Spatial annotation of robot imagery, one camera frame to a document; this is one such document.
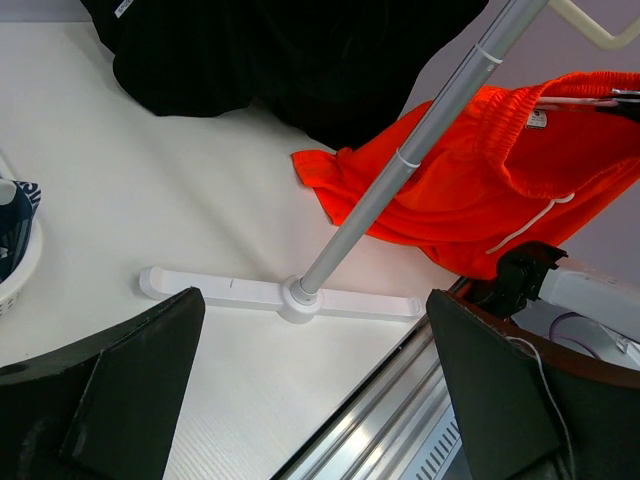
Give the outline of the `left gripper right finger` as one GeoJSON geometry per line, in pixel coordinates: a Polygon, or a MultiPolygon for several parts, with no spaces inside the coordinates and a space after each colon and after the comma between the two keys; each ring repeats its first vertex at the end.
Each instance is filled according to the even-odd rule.
{"type": "Polygon", "coordinates": [[[473,478],[638,478],[638,371],[443,290],[426,309],[473,478]]]}

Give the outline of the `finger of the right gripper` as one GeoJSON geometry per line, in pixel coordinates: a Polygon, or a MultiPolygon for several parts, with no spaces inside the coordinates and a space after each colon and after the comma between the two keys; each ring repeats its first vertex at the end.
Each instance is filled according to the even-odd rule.
{"type": "Polygon", "coordinates": [[[600,112],[617,115],[635,123],[640,122],[638,90],[612,89],[605,100],[607,104],[599,106],[600,112]]]}

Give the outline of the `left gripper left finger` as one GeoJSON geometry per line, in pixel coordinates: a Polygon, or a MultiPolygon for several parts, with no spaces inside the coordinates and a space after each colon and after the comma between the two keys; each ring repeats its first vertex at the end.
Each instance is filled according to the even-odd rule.
{"type": "Polygon", "coordinates": [[[4,479],[161,479],[205,316],[196,288],[1,369],[4,479]]]}

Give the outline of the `cream hanger of patterned shorts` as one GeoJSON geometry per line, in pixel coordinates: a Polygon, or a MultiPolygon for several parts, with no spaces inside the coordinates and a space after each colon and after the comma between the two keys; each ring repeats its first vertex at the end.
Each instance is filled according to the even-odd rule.
{"type": "Polygon", "coordinates": [[[604,51],[619,50],[639,36],[640,18],[621,33],[612,34],[571,0],[549,0],[548,6],[591,44],[604,51]]]}

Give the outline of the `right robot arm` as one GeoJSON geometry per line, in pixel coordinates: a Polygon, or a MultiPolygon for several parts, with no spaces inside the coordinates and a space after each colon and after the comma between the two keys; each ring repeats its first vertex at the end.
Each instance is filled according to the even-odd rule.
{"type": "Polygon", "coordinates": [[[539,196],[546,204],[488,249],[488,254],[500,258],[493,291],[481,304],[513,313],[530,302],[543,301],[562,312],[548,325],[549,341],[638,368],[638,286],[594,270],[556,246],[560,238],[584,224],[581,207],[588,207],[589,217],[598,213],[594,201],[611,193],[611,179],[622,177],[627,167],[608,158],[597,158],[595,166],[587,166],[593,155],[577,153],[586,139],[580,133],[571,145],[571,159],[580,161],[577,167],[563,171],[558,160],[547,168],[533,166],[533,172],[552,181],[539,196]]]}

